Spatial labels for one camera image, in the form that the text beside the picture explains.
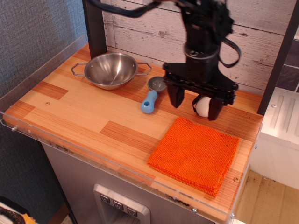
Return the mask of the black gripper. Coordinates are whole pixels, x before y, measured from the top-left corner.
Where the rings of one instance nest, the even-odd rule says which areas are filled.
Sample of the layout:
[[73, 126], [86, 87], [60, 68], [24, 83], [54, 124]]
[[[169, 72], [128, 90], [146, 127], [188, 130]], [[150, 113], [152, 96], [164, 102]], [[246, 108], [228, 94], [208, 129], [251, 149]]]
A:
[[224, 105], [232, 105], [238, 85], [223, 75], [218, 58], [199, 60], [187, 57], [185, 63], [165, 63], [164, 80], [171, 104], [178, 108], [184, 100], [185, 90], [212, 98], [208, 119], [214, 121]]

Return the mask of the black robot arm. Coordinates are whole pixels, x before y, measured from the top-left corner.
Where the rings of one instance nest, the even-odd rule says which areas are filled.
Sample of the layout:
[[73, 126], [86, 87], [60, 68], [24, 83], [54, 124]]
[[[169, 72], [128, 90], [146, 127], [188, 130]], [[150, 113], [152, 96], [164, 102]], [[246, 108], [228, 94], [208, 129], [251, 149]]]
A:
[[164, 81], [171, 104], [178, 108], [185, 91], [198, 94], [197, 100], [209, 97], [209, 120], [216, 120], [224, 106], [233, 104], [238, 85], [219, 70], [221, 44], [240, 48], [227, 39], [232, 33], [233, 19], [229, 16], [225, 1], [177, 0], [186, 28], [185, 63], [165, 63]]

